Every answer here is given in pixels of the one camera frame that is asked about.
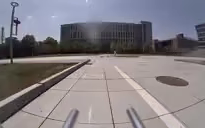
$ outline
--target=concrete ledge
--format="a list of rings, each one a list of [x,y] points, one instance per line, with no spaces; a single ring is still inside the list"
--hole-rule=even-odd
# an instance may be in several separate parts
[[[59,81],[61,81],[89,61],[90,60],[88,59],[80,62],[6,98],[5,100],[0,101],[0,122],[3,123],[10,116],[22,109],[36,97],[47,91],[49,88],[57,84]]]

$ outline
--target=street light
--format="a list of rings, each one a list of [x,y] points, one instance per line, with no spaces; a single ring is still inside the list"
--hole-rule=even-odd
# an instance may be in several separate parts
[[[10,25],[10,64],[13,64],[13,25],[14,25],[14,13],[15,8],[19,6],[17,2],[11,2],[11,5],[13,7],[12,9],[12,15],[11,15],[11,25]]]

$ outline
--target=drain cover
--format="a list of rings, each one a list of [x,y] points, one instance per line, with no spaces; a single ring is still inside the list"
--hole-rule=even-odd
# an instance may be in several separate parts
[[[172,77],[172,76],[158,76],[156,80],[167,85],[171,86],[187,86],[188,82],[181,78]]]

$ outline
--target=grass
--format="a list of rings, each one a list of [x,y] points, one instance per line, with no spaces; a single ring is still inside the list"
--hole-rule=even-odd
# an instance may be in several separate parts
[[[0,64],[0,101],[74,64]]]

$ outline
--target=paved plaza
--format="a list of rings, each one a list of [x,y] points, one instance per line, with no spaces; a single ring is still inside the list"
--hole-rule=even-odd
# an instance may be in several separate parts
[[[171,56],[75,59],[86,58],[89,64],[26,105],[3,127],[62,128],[76,108],[80,113],[75,128],[133,128],[126,114],[133,107],[146,128],[205,128],[205,65]],[[177,77],[188,85],[163,84],[158,76]]]

